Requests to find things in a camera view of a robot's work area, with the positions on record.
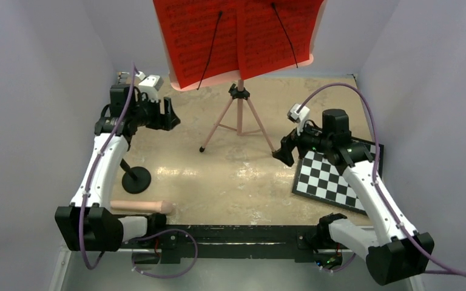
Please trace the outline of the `black microphone stand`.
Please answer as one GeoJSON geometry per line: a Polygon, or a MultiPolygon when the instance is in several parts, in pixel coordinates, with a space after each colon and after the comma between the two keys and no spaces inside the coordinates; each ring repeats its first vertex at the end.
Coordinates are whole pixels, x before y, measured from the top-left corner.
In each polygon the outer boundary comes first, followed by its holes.
{"type": "Polygon", "coordinates": [[[121,160],[120,167],[124,170],[121,185],[127,193],[139,194],[150,186],[152,175],[148,169],[141,166],[131,167],[124,159],[121,160]]]}

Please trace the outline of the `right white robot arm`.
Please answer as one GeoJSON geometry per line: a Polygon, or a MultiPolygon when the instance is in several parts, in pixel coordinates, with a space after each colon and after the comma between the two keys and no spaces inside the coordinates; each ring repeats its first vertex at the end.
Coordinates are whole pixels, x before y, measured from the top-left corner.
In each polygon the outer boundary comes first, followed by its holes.
{"type": "Polygon", "coordinates": [[[425,273],[434,240],[427,232],[419,233],[393,201],[377,171],[379,148],[371,153],[365,143],[353,138],[342,109],[324,110],[321,127],[308,116],[309,108],[300,104],[289,110],[287,117],[297,127],[282,138],[273,157],[291,166],[294,149],[301,159],[309,152],[317,154],[351,187],[374,227],[370,234],[341,213],[326,215],[319,219],[310,244],[349,248],[365,261],[381,286],[425,273]]]}

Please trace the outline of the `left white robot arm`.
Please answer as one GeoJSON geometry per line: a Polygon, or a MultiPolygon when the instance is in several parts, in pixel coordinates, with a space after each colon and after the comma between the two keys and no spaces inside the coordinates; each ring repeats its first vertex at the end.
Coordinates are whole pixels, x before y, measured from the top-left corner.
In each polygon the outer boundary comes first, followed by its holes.
{"type": "Polygon", "coordinates": [[[92,156],[84,178],[69,205],[59,206],[55,222],[71,251],[115,252],[130,240],[140,247],[155,244],[157,227],[166,217],[154,215],[114,215],[111,196],[119,170],[124,170],[123,189],[132,194],[145,191],[151,183],[150,172],[131,167],[124,156],[140,127],[170,131],[181,122],[172,100],[151,101],[154,93],[128,84],[112,85],[110,101],[101,111],[94,127],[92,156]]]}

